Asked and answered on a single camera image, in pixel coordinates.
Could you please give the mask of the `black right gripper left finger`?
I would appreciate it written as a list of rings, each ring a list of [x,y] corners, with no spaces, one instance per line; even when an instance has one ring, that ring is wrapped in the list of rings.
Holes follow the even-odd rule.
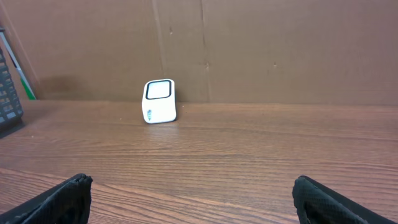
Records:
[[[77,174],[42,194],[1,214],[5,224],[87,224],[91,207],[91,184],[86,174]]]

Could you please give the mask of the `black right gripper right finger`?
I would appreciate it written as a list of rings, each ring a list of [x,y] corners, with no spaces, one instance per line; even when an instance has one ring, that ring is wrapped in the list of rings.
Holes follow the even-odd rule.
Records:
[[[305,175],[292,196],[300,224],[396,224]]]

